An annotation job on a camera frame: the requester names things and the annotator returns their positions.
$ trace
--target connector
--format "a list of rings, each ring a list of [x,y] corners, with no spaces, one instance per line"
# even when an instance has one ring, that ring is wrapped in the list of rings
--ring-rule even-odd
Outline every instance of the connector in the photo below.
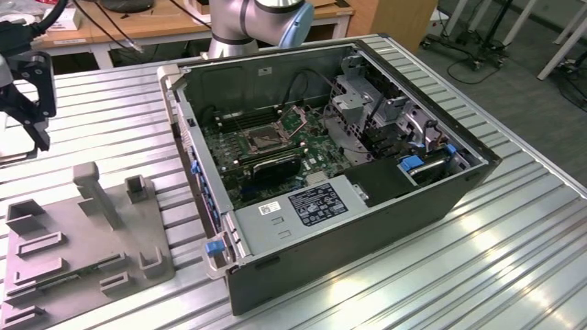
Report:
[[[144,54],[146,50],[143,49],[143,47],[132,40],[127,40],[127,42],[131,44],[131,47],[140,53]]]

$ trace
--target aluminum table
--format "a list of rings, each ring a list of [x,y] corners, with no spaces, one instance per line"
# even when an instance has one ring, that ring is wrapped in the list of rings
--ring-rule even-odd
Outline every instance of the aluminum table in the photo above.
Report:
[[[51,151],[0,169],[2,216],[12,201],[47,204],[78,194],[74,164],[95,160],[107,187],[143,174],[158,189],[178,273],[52,329],[587,325],[587,190],[397,42],[363,40],[505,159],[487,182],[443,220],[236,317],[224,282],[208,279],[199,255],[204,230],[166,122],[160,64],[59,76]],[[7,234],[3,225],[2,255]]]

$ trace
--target white table leg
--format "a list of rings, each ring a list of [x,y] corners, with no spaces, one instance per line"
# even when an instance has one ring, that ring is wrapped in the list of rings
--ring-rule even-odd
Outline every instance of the white table leg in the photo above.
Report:
[[[489,6],[493,4],[493,2],[494,2],[494,0],[485,0],[483,1],[482,5],[479,7],[479,10],[477,11],[474,21],[471,22],[471,25],[469,26],[469,31],[475,31],[478,29],[481,20],[483,19],[483,16],[486,16]]]
[[[463,9],[466,9],[467,2],[469,0],[461,0],[459,3],[457,4],[455,12],[453,13],[451,19],[449,20],[447,28],[445,30],[449,36],[451,35],[453,30],[457,26],[457,22],[459,21],[459,17],[461,14],[463,13]]]
[[[515,36],[518,35],[518,33],[521,32],[522,26],[526,23],[526,20],[529,19],[530,13],[533,12],[534,9],[534,5],[537,4],[538,0],[530,0],[529,4],[526,5],[525,11],[522,12],[518,20],[515,21],[514,27],[510,30],[510,33],[507,34],[505,40],[503,40],[503,45],[507,47],[510,46],[510,44],[514,41]]]
[[[347,36],[350,16],[341,16],[333,32],[333,39],[341,39]]]
[[[573,46],[575,46],[575,43],[579,41],[579,38],[587,31],[587,19],[583,20],[579,27],[577,28],[575,32],[571,35],[571,38],[569,38],[565,45],[561,47],[559,51],[557,52],[557,55],[553,57],[553,60],[550,60],[547,66],[542,70],[539,74],[539,79],[545,80],[549,75],[551,74],[554,68],[561,64],[563,58],[566,57],[569,51],[571,50]]]
[[[559,38],[554,41],[555,44],[561,45],[562,41],[567,38],[569,34],[571,33],[571,30],[575,28],[577,24],[579,23],[581,19],[586,15],[587,12],[587,3],[581,8],[579,12],[571,19],[571,22],[569,23],[567,27],[562,31],[562,34],[559,35]]]
[[[108,44],[94,44],[90,46],[90,49],[92,50],[95,61],[99,64],[100,69],[112,69],[112,59],[111,59],[111,53],[108,52],[111,50],[111,47]]]

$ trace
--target wooden desk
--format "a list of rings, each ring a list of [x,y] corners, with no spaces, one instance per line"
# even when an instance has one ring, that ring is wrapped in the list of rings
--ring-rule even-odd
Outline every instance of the wooden desk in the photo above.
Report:
[[[123,41],[124,36],[96,5],[84,1],[80,1],[80,5],[112,37],[118,41]],[[206,39],[212,36],[207,27],[194,23],[192,18],[168,0],[156,0],[152,10],[130,14],[124,19],[120,13],[110,11],[107,13],[124,33],[140,45]],[[347,34],[349,20],[353,14],[353,8],[341,8],[338,5],[318,7],[313,25],[335,25],[333,38],[343,38]],[[50,32],[38,47],[51,55],[92,52],[100,69],[114,67],[108,52],[119,48],[118,44],[86,18],[79,31]]]

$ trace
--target motherboard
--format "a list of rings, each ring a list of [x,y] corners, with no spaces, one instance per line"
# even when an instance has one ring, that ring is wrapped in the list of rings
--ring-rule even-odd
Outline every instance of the motherboard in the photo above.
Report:
[[[325,108],[295,104],[244,115],[218,115],[204,138],[235,209],[351,167],[325,125]]]

